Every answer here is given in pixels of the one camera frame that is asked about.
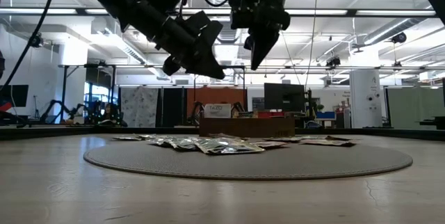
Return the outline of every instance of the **gray circular mat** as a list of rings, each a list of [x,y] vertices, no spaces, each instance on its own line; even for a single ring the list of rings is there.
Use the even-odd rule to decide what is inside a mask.
[[[290,144],[257,154],[209,156],[178,152],[146,142],[107,145],[87,151],[90,163],[148,175],[199,179],[325,179],[371,175],[412,164],[402,152],[381,147]]]

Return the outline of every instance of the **pipe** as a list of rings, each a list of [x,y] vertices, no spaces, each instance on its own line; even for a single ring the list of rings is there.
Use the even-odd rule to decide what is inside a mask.
[[[417,54],[412,54],[410,56],[405,56],[405,57],[399,58],[397,61],[403,62],[403,64],[408,64],[413,61],[417,61],[421,58],[432,56],[432,55],[438,54],[438,53],[442,53],[444,51],[445,51],[445,43],[438,45],[436,47],[432,47],[430,49],[424,50]]]
[[[445,26],[441,27],[440,29],[436,29],[436,30],[434,30],[434,31],[431,32],[431,33],[427,33],[427,34],[425,34],[425,35],[423,35],[423,36],[421,36],[421,37],[419,37],[419,38],[417,38],[417,39],[414,39],[414,40],[412,40],[412,41],[410,41],[410,42],[406,42],[405,44],[399,45],[399,46],[397,46],[397,47],[394,48],[394,49],[387,50],[387,51],[381,53],[381,56],[384,56],[385,54],[390,54],[390,53],[392,53],[392,52],[394,52],[394,51],[397,51],[397,50],[399,50],[399,49],[402,49],[402,48],[404,48],[404,47],[408,47],[409,44],[411,44],[411,43],[413,43],[413,42],[416,42],[416,41],[418,41],[418,40],[422,40],[422,39],[427,38],[427,37],[429,37],[429,36],[432,36],[433,34],[436,34],[436,33],[439,33],[440,31],[443,31],[444,29],[445,29]]]
[[[349,5],[347,5],[347,8],[352,8],[359,0],[353,0],[349,3]],[[320,58],[327,56],[329,53],[332,53],[332,56],[334,56],[337,52],[340,52],[342,50],[344,50],[346,47],[349,47],[350,42],[352,42],[357,36],[356,35],[350,35],[349,37],[344,38],[343,40],[345,41],[349,41],[349,43],[344,43],[344,42],[339,42],[338,44],[336,44],[335,46],[333,46],[332,48],[330,48],[329,50],[327,50],[322,56],[319,56],[316,61],[319,62]]]

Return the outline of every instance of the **concrete floor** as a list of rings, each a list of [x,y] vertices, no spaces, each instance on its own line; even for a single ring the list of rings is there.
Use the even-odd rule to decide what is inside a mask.
[[[411,155],[413,166],[349,179],[229,182],[83,160],[86,150],[119,145],[108,138],[0,142],[0,223],[445,223],[442,142],[358,136]]]

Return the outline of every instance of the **fluorescent light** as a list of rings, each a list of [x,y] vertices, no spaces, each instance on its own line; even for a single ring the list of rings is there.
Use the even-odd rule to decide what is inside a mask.
[[[0,8],[0,14],[25,14],[25,15],[40,15],[43,13],[43,8]],[[49,15],[75,15],[75,9],[66,8],[50,8]]]
[[[62,15],[66,15],[66,14],[70,14],[70,15],[74,15],[77,14],[75,9],[53,9],[50,8],[48,9],[48,13],[50,15],[58,15],[58,14],[62,14]]]
[[[182,15],[194,15],[204,11],[207,16],[218,16],[218,15],[230,15],[231,9],[228,8],[213,8],[213,9],[194,9],[194,8],[183,8]]]
[[[434,10],[358,10],[356,15],[380,15],[380,16],[434,16]]]
[[[286,9],[290,15],[345,15],[347,10],[328,10],[328,9]]]
[[[145,68],[144,65],[116,65],[116,68]]]
[[[208,16],[230,15],[231,9],[229,8],[210,8],[210,9],[196,9],[196,8],[183,8],[183,15],[194,15],[200,11],[204,11]],[[328,9],[286,9],[290,15],[345,15],[347,10],[328,10]]]
[[[92,15],[102,15],[102,14],[107,15],[108,14],[108,12],[105,9],[86,9],[85,11]]]

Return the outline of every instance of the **monitor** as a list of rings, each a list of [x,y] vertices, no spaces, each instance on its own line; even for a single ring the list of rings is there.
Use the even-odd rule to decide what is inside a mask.
[[[10,102],[13,104],[13,98],[14,103],[16,107],[25,107],[26,101],[28,99],[28,85],[9,85],[6,86],[0,93],[0,104],[2,102]]]
[[[286,112],[305,112],[305,87],[303,85],[265,83],[265,109],[281,109]]]

